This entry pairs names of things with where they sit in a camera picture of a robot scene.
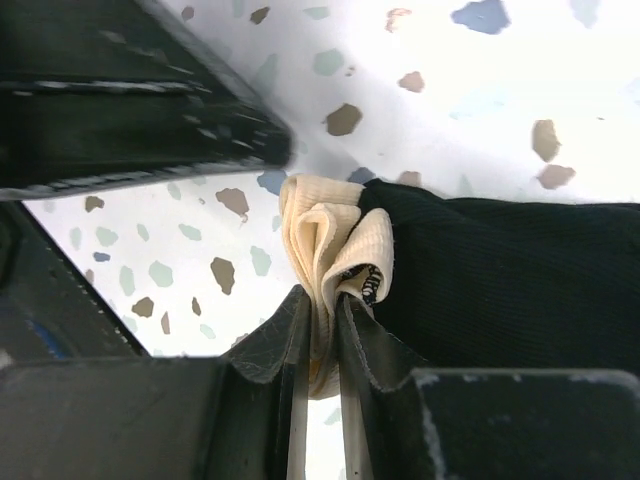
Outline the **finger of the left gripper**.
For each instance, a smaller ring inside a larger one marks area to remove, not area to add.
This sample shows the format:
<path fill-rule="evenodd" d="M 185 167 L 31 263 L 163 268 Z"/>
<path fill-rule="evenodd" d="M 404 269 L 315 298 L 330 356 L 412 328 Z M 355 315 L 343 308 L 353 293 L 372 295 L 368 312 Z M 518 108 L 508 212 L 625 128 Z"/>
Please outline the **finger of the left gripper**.
<path fill-rule="evenodd" d="M 289 128 L 158 1 L 1 5 L 1 196 L 285 167 Z"/>

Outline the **black underwear beige waistband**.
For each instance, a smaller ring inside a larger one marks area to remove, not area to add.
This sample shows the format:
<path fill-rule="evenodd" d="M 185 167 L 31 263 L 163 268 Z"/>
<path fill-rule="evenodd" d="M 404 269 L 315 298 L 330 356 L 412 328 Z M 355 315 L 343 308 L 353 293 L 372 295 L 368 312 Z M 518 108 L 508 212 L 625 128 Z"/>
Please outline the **black underwear beige waistband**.
<path fill-rule="evenodd" d="M 343 294 L 437 367 L 639 370 L 635 204 L 443 199 L 296 175 L 279 210 L 312 303 L 313 399 L 339 390 Z"/>

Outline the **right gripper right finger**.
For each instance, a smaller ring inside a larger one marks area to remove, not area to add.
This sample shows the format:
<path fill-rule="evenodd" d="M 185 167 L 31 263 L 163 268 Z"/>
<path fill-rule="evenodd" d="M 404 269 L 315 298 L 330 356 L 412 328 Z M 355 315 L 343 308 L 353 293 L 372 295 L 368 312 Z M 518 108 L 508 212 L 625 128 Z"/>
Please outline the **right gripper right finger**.
<path fill-rule="evenodd" d="M 355 298 L 336 312 L 350 479 L 635 479 L 626 372 L 435 368 Z"/>

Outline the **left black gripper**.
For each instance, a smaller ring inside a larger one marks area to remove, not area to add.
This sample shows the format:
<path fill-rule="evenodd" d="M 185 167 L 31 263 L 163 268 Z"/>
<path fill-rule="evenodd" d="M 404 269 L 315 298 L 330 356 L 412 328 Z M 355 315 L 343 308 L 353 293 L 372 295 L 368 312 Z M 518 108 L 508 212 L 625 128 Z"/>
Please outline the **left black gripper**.
<path fill-rule="evenodd" d="M 148 354 L 19 202 L 1 204 L 1 350 L 14 360 Z"/>

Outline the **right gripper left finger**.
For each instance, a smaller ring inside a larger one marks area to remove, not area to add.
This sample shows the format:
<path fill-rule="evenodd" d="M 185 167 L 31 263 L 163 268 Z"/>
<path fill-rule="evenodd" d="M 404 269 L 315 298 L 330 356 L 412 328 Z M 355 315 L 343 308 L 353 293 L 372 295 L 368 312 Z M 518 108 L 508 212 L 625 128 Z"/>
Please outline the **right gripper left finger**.
<path fill-rule="evenodd" d="M 310 302 L 294 287 L 219 357 L 14 363 L 5 479 L 301 479 Z"/>

